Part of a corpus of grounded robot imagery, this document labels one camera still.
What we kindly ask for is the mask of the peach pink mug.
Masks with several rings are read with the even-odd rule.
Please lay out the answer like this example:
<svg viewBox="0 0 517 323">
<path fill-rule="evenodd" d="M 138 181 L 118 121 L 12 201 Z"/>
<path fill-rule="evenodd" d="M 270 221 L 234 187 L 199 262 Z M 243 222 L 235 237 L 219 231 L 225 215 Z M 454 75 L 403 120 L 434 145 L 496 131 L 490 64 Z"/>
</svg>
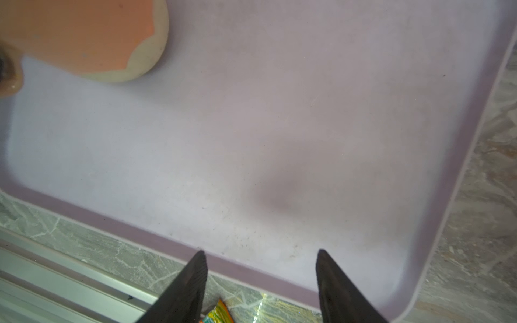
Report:
<svg viewBox="0 0 517 323">
<path fill-rule="evenodd" d="M 166 1 L 2 1 L 1 97 L 24 85 L 23 56 L 97 82 L 127 82 L 160 60 Z"/>
</svg>

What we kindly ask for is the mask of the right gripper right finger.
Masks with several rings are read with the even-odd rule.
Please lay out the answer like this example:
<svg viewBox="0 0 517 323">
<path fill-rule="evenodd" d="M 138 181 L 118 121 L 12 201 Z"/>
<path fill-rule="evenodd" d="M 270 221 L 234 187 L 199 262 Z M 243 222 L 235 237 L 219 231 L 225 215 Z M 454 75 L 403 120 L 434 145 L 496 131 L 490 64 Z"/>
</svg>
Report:
<svg viewBox="0 0 517 323">
<path fill-rule="evenodd" d="M 317 255 L 316 276 L 324 323 L 387 323 L 324 249 Z"/>
</svg>

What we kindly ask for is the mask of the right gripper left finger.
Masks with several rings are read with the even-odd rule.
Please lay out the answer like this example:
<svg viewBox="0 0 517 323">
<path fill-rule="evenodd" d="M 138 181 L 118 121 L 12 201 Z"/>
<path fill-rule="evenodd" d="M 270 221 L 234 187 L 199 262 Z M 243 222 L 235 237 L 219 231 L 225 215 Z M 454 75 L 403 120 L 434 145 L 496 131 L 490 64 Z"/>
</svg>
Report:
<svg viewBox="0 0 517 323">
<path fill-rule="evenodd" d="M 208 268 L 200 250 L 137 323 L 194 323 L 201 318 Z"/>
</svg>

